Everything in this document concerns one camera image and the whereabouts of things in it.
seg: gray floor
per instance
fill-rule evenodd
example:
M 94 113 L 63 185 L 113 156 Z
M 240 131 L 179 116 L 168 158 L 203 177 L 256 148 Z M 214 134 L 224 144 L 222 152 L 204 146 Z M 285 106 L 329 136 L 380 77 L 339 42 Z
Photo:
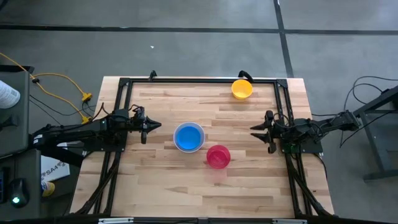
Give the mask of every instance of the gray floor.
M 398 29 L 396 1 L 280 0 L 280 6 L 288 29 Z M 277 28 L 272 0 L 12 0 L 0 12 L 0 22 Z M 348 90 L 360 76 L 398 78 L 397 36 L 288 35 L 287 42 L 294 75 L 304 78 L 313 113 L 341 111 Z M 148 75 L 156 70 L 158 75 L 227 77 L 246 70 L 254 77 L 286 77 L 278 34 L 0 30 L 0 51 L 19 63 L 34 66 L 36 73 L 69 75 L 94 94 L 91 104 L 97 100 L 105 75 Z M 8 62 L 0 58 L 0 63 Z M 397 84 L 364 81 L 382 89 Z M 80 106 L 79 92 L 65 80 L 45 77 L 41 84 Z M 65 113 L 73 112 L 70 106 L 36 87 L 31 90 L 49 105 Z M 358 88 L 362 100 L 377 95 L 367 86 Z M 349 99 L 348 109 L 359 106 Z M 80 122 L 78 115 L 54 116 L 63 124 Z M 30 131 L 47 123 L 55 124 L 31 105 Z M 341 149 L 339 137 L 339 133 L 331 133 L 322 142 L 335 213 L 346 218 L 396 222 L 398 179 L 365 184 L 362 176 L 376 171 L 365 133 L 361 131 Z M 60 211 L 67 200 L 63 199 Z

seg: wooden tabletop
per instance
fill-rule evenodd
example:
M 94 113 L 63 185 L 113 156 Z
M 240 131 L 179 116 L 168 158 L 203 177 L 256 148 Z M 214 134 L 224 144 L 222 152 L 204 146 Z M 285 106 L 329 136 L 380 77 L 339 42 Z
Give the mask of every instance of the wooden tabletop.
M 119 78 L 104 77 L 97 111 L 102 103 L 107 111 L 113 110 Z M 288 84 L 295 118 L 311 118 L 303 80 L 291 78 Z M 139 133 L 129 134 L 112 216 L 293 217 L 284 155 L 280 150 L 268 154 L 268 145 L 249 134 L 251 126 L 264 121 L 267 110 L 276 111 L 274 87 L 253 87 L 253 94 L 242 101 L 232 96 L 231 84 L 135 83 L 131 104 L 145 107 L 146 115 L 162 127 L 148 134 L 147 144 L 141 144 Z M 206 135 L 204 146 L 191 154 L 173 144 L 175 128 L 187 121 L 201 125 Z M 206 163 L 207 150 L 216 144 L 231 153 L 226 169 L 214 170 Z M 84 160 L 71 212 L 81 208 L 97 187 L 103 157 L 103 152 L 94 152 Z M 304 154 L 303 164 L 308 188 L 333 213 L 321 162 Z M 102 209 L 108 190 L 104 192 Z M 303 210 L 299 188 L 298 196 Z

